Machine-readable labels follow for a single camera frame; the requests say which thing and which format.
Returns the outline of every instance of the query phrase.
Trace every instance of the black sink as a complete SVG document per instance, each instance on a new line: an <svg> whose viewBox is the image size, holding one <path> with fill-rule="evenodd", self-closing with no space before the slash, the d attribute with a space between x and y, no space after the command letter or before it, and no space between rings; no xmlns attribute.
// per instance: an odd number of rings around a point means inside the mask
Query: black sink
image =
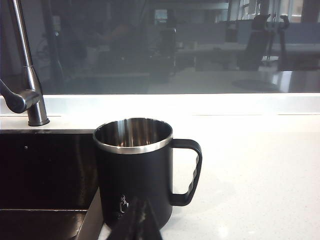
<svg viewBox="0 0 320 240"><path fill-rule="evenodd" d="M71 239L98 188L93 130L0 130L0 239Z"/></svg>

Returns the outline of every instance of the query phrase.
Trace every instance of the faucet spout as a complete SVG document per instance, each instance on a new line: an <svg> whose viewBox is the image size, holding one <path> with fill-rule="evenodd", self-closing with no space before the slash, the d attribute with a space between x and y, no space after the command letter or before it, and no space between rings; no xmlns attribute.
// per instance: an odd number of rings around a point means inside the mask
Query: faucet spout
<svg viewBox="0 0 320 240"><path fill-rule="evenodd" d="M21 38L21 48L23 50L25 66L24 79L29 89L23 90L19 94L12 92L5 83L0 79L0 93L3 95L8 108L15 113L27 111L29 126L42 126L49 123L45 101L38 75L34 69L31 58L30 46L28 42L25 20L22 12L20 0L12 0L16 23Z"/></svg>

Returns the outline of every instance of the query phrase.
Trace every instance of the mug rim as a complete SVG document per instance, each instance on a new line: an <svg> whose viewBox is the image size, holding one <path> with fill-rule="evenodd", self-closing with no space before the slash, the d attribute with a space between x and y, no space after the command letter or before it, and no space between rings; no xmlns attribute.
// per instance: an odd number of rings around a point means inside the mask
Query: mug rim
<svg viewBox="0 0 320 240"><path fill-rule="evenodd" d="M157 142L154 142L154 143L151 143L148 145L140 145L140 146L115 146L115 145L103 143L96 138L96 132L98 130L100 130L102 127L104 127L108 124L112 124L112 123L116 123L116 122L120 122L120 121L125 121L125 120L134 120L134 119L151 120L151 121L156 121L161 124L165 124L169 128L170 134L165 139L162 139L160 141L157 141ZM130 154L144 154L144 153L150 153L150 152L159 150L159 149L165 147L166 145L168 145L171 142L171 140L173 139L173 129L165 121L161 121L161 120L157 120L157 119L153 119L153 118L148 118L148 117L130 117L130 118L124 118L121 120L106 122L106 123L98 126L93 131L92 137L93 137L95 145L103 151L108 151L108 152L114 153L114 154L128 154L128 155L130 155Z"/></svg>

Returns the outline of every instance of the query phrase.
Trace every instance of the reflected light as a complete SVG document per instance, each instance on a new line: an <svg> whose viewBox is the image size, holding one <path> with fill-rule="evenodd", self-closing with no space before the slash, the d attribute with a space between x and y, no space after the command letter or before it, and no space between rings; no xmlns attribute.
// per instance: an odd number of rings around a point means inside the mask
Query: reflected light
<svg viewBox="0 0 320 240"><path fill-rule="evenodd" d="M275 85L278 85L278 81L279 81L279 75L278 75L278 74L275 74L275 75L272 77L272 83L275 84Z"/></svg>
<svg viewBox="0 0 320 240"><path fill-rule="evenodd" d="M226 226L220 226L219 228L218 228L218 234L219 234L219 236L221 237L221 238L226 238L226 237L228 237L228 235L229 235L229 230L228 230L228 228L226 227Z"/></svg>
<svg viewBox="0 0 320 240"><path fill-rule="evenodd" d="M283 93L289 92L292 71L282 72L279 90Z"/></svg>

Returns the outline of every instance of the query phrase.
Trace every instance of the window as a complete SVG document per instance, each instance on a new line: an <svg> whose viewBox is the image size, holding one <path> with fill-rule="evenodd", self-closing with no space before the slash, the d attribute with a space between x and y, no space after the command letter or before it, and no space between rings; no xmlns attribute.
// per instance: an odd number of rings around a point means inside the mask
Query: window
<svg viewBox="0 0 320 240"><path fill-rule="evenodd" d="M304 0L282 0L280 15L287 15L292 23L300 23Z"/></svg>
<svg viewBox="0 0 320 240"><path fill-rule="evenodd" d="M241 13L238 17L239 20L254 19L260 12L260 3L257 0L243 0L240 1Z"/></svg>
<svg viewBox="0 0 320 240"><path fill-rule="evenodd" d="M168 12L166 9L156 9L154 13L155 24L165 24L167 23Z"/></svg>
<svg viewBox="0 0 320 240"><path fill-rule="evenodd" d="M300 23L304 0L294 0L291 11L291 22Z"/></svg>

